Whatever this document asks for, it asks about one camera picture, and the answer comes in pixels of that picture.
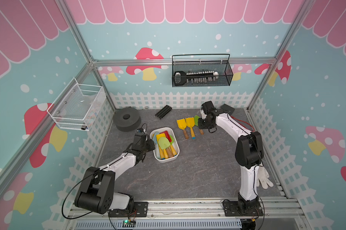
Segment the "light green shovel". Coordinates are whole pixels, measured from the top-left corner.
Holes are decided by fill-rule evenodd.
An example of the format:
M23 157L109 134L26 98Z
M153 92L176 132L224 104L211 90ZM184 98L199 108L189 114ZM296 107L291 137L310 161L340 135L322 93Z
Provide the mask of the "light green shovel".
M165 159L173 158L174 155L170 149L171 144L166 137L160 137L158 145L162 149Z

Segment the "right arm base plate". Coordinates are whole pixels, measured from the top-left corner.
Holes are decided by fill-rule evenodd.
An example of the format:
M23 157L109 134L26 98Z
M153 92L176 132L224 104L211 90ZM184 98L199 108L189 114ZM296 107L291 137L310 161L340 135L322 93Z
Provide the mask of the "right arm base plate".
M253 217L258 218L264 216L263 207L259 202L253 208L240 211L238 201L223 200L222 207L226 217Z

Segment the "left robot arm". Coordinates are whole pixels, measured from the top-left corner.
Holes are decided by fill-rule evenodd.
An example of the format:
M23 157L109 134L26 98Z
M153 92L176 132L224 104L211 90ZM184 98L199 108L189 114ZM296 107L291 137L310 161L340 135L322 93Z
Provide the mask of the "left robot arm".
M61 214L66 219L64 207L68 196L77 188L74 205L88 210L90 213L105 214L110 210L123 212L130 217L135 214L132 195L115 192L115 181L128 169L145 160L146 154L155 150L154 141L146 133L146 129L137 129L134 140L115 160L101 167L89 167L83 176L66 195Z

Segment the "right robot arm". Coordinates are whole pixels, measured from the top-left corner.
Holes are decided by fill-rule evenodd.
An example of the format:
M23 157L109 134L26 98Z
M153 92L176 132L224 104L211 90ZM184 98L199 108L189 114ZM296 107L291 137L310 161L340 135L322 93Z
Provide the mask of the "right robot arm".
M240 214L247 215L260 206L255 186L264 157L261 134L246 129L223 109L215 108L211 101L201 106L200 113L202 115L198 120L200 129L211 130L221 127L236 142L235 159L241 166L241 187L235 206Z

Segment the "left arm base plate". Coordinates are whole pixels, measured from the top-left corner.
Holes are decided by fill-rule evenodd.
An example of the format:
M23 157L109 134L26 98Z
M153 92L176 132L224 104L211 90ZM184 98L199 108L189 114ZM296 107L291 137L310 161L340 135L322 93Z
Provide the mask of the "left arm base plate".
M133 205L128 205L127 209L108 210L108 216L111 218L134 218L147 216L148 202L134 202Z

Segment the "yellow shovel wooden handle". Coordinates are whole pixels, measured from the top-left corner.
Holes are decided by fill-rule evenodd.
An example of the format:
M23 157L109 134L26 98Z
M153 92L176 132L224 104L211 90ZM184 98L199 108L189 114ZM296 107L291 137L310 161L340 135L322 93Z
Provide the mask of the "yellow shovel wooden handle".
M178 127L183 131L183 134L184 134L185 138L186 138L186 139L189 139L188 133L187 133L187 131L185 130L186 127L187 127L186 120L185 120L185 119L179 119L179 120L177 120L177 125L178 125Z

